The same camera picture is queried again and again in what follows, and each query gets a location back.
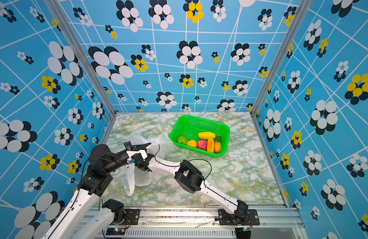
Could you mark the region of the white plastic bag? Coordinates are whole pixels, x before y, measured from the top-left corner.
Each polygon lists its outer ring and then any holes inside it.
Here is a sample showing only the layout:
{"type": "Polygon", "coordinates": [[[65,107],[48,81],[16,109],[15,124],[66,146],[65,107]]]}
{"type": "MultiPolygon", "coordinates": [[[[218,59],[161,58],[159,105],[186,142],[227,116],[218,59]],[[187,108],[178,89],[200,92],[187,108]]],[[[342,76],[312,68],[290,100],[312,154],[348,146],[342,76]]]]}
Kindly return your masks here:
{"type": "Polygon", "coordinates": [[[134,160],[132,163],[127,164],[114,172],[114,181],[122,185],[125,190],[125,194],[131,196],[134,194],[135,187],[142,187],[151,184],[152,182],[152,169],[149,165],[152,164],[153,159],[164,159],[167,154],[173,150],[174,144],[169,138],[168,132],[163,132],[156,138],[144,138],[141,134],[131,133],[124,137],[124,142],[131,142],[133,146],[139,144],[150,143],[150,147],[147,149],[147,154],[151,155],[151,158],[145,159],[145,161],[134,160]]]}

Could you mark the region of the green round fruit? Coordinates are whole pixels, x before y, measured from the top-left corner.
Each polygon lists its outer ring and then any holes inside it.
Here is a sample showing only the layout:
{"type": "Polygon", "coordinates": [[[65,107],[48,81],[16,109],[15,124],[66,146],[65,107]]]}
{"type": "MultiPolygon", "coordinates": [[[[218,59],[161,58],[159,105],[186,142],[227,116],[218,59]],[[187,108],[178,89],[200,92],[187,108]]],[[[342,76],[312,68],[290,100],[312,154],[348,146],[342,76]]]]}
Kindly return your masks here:
{"type": "Polygon", "coordinates": [[[181,136],[178,137],[177,142],[179,144],[186,145],[188,143],[188,138],[184,135],[181,135],[181,136]]]}

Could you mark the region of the small orange yellow fruit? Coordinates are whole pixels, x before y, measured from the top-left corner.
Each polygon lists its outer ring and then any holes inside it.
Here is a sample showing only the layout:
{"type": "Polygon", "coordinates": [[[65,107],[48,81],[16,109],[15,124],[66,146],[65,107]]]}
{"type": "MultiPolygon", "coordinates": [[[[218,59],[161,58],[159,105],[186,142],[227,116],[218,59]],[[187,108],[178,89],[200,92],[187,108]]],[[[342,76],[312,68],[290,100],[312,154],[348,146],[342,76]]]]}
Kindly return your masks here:
{"type": "Polygon", "coordinates": [[[195,141],[195,140],[189,140],[188,142],[187,142],[187,146],[190,146],[190,147],[194,147],[194,148],[197,148],[197,141],[195,141]]]}

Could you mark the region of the pink red round fruit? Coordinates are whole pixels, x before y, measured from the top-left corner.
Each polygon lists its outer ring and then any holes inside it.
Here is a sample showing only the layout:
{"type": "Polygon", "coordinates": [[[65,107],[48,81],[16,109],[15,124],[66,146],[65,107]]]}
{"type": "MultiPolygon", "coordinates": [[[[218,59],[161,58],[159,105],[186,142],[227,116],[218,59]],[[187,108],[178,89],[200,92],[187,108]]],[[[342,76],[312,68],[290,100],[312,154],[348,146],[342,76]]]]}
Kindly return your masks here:
{"type": "Polygon", "coordinates": [[[207,148],[208,148],[208,141],[207,140],[204,140],[204,139],[201,139],[197,142],[197,148],[198,149],[201,149],[201,150],[205,150],[207,151],[207,148]]]}

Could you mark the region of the yellow mango fruit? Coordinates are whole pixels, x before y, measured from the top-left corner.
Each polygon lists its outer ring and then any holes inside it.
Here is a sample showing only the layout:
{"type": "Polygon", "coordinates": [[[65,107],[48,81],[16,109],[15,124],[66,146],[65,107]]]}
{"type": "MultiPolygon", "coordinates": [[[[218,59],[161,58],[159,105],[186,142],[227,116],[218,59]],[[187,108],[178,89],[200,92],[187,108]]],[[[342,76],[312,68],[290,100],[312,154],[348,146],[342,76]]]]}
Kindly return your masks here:
{"type": "Polygon", "coordinates": [[[200,139],[208,140],[209,138],[215,139],[216,135],[213,132],[206,131],[206,132],[199,132],[198,137],[200,139]]]}

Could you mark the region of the orange green papaya fruit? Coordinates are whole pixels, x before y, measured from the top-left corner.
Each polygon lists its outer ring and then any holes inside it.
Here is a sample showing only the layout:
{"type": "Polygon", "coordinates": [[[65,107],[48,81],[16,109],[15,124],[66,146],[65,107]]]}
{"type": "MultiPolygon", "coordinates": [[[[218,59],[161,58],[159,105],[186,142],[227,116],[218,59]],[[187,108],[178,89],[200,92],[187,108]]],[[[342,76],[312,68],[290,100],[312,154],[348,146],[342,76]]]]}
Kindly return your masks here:
{"type": "Polygon", "coordinates": [[[220,153],[221,152],[221,148],[222,148],[222,138],[221,136],[217,136],[214,139],[214,153],[220,153]]]}

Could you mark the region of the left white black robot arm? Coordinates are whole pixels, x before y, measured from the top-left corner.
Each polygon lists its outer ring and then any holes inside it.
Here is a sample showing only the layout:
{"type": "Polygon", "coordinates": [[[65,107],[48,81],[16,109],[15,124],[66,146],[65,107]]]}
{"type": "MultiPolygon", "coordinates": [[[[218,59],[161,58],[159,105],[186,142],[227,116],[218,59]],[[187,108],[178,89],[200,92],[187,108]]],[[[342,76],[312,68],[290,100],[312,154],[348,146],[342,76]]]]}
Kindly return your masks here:
{"type": "MultiPolygon", "coordinates": [[[[43,238],[71,238],[86,213],[111,183],[111,172],[130,162],[147,159],[150,143],[132,145],[131,142],[126,142],[124,145],[125,149],[117,153],[111,152],[106,144],[97,145],[92,149],[88,157],[87,172],[82,177],[77,191],[43,238]]],[[[97,215],[81,228],[75,237],[95,238],[108,225],[123,222],[131,225],[132,219],[126,215],[123,203],[111,199],[102,205],[97,215]]]]}

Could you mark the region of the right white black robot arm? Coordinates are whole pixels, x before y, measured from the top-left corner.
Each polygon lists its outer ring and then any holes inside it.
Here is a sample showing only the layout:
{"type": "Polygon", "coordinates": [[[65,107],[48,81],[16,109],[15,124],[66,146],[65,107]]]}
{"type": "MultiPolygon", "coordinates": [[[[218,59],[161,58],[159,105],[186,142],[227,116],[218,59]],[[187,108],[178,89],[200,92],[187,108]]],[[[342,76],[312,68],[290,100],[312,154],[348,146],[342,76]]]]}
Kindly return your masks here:
{"type": "Polygon", "coordinates": [[[253,224],[248,215],[248,205],[215,188],[190,161],[183,160],[181,163],[170,162],[152,154],[147,154],[143,157],[140,153],[132,156],[132,161],[137,168],[143,171],[159,172],[173,176],[186,192],[200,194],[221,206],[227,214],[232,216],[236,224],[253,224]]]}

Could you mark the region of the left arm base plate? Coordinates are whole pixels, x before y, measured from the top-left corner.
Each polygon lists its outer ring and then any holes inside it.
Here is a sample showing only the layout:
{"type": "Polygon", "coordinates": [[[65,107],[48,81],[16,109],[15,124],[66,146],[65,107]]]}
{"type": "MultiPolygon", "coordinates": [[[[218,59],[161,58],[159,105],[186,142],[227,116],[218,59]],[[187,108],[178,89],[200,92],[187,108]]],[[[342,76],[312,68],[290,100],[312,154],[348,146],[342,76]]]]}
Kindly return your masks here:
{"type": "Polygon", "coordinates": [[[140,209],[125,209],[121,216],[115,215],[114,221],[110,225],[137,225],[140,219],[140,212],[140,209]]]}

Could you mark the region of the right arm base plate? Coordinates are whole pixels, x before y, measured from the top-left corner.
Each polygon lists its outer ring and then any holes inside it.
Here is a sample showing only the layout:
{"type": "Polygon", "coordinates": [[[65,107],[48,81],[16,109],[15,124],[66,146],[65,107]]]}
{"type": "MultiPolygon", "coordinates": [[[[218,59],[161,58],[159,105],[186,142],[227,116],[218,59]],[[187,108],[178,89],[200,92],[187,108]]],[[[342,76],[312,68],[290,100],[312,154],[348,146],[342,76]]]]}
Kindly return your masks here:
{"type": "Polygon", "coordinates": [[[244,220],[242,223],[237,223],[235,221],[235,215],[227,213],[224,209],[218,210],[218,216],[215,218],[219,221],[222,226],[259,226],[260,220],[256,210],[248,209],[246,215],[244,215],[244,220]]]}

